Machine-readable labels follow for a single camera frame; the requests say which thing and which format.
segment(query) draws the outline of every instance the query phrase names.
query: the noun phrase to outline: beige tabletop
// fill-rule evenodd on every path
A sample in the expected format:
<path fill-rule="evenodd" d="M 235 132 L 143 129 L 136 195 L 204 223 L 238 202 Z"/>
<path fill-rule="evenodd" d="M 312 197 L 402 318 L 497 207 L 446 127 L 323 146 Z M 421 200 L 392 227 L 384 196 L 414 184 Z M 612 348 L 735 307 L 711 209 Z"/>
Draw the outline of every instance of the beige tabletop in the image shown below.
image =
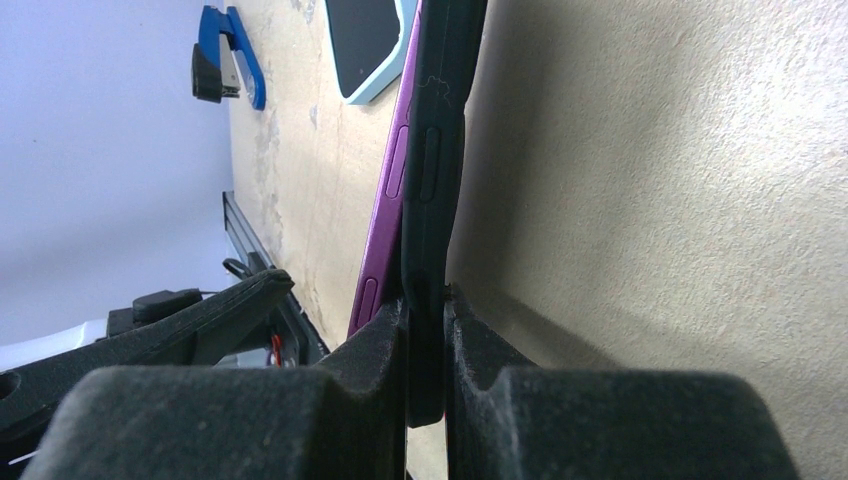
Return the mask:
<path fill-rule="evenodd" d="M 320 0 L 237 2 L 236 198 L 345 338 L 397 87 L 343 105 Z M 848 474 L 848 4 L 491 0 L 449 277 L 544 366 L 746 378 L 805 478 Z M 415 431 L 417 478 L 444 474 Z"/>

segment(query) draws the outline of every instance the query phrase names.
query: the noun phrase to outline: blue stapler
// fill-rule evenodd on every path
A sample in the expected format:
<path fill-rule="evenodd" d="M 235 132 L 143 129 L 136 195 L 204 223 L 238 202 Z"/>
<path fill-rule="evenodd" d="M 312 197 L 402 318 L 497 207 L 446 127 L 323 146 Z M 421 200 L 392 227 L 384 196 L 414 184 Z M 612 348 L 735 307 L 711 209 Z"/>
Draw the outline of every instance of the blue stapler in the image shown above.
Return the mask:
<path fill-rule="evenodd" d="M 238 62 L 247 97 L 256 110 L 265 108 L 265 77 L 253 53 L 247 32 L 235 7 L 227 13 L 206 5 L 200 17 L 200 31 L 191 55 L 191 90 L 200 100 L 221 103 L 222 98 L 238 98 Z"/>

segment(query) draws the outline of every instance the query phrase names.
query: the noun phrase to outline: purple phone case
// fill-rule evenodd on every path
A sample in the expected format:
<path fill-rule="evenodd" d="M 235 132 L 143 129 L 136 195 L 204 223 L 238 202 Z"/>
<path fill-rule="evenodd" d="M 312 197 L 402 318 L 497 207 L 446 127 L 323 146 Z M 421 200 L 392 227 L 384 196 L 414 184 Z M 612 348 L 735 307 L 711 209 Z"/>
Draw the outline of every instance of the purple phone case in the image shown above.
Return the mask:
<path fill-rule="evenodd" d="M 377 187 L 377 198 L 374 200 L 374 210 L 371 212 L 371 226 L 365 243 L 365 255 L 362 258 L 356 296 L 353 299 L 353 310 L 350 313 L 348 338 L 370 322 L 382 305 L 389 263 L 400 229 L 406 139 L 409 134 L 409 103 L 412 100 L 412 87 L 415 81 L 415 55 L 418 51 L 420 13 L 421 2 L 419 1 L 410 32 L 409 49 L 406 52 L 406 63 L 400 79 L 400 90 L 389 141 L 386 143 L 386 153 L 383 156 L 383 170 Z"/>

